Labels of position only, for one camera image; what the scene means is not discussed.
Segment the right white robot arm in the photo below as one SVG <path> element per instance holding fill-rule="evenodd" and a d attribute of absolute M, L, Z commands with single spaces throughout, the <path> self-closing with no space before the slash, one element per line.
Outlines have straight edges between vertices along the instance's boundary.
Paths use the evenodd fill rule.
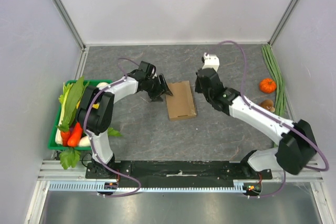
<path fill-rule="evenodd" d="M 317 151 L 312 145 L 316 141 L 308 122 L 278 117 L 252 103 L 239 91 L 223 86 L 213 68 L 197 71 L 195 92 L 203 94 L 215 110 L 244 121 L 276 144 L 274 148 L 251 151 L 245 156 L 240 166 L 245 178 L 254 178 L 266 169 L 283 169 L 298 175 L 315 156 Z"/>

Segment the brown cardboard box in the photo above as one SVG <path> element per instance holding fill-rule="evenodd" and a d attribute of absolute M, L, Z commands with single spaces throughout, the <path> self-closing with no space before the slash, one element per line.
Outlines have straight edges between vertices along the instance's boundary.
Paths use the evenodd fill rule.
<path fill-rule="evenodd" d="M 168 84 L 172 96 L 166 95 L 166 105 L 170 121 L 192 119 L 197 116 L 192 87 L 189 81 Z"/>

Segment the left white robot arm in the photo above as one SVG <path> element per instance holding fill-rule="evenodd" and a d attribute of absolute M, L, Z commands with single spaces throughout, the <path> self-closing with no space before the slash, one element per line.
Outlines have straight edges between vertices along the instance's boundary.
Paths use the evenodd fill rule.
<path fill-rule="evenodd" d="M 115 165 L 111 163 L 114 153 L 108 137 L 114 104 L 141 91 L 146 92 L 151 101 L 162 101 L 164 94 L 173 95 L 164 75 L 158 74 L 156 66 L 145 61 L 118 81 L 101 88 L 88 86 L 83 93 L 76 121 L 88 136 L 93 159 L 99 163 L 97 173 L 103 178 L 111 178 L 115 173 Z"/>

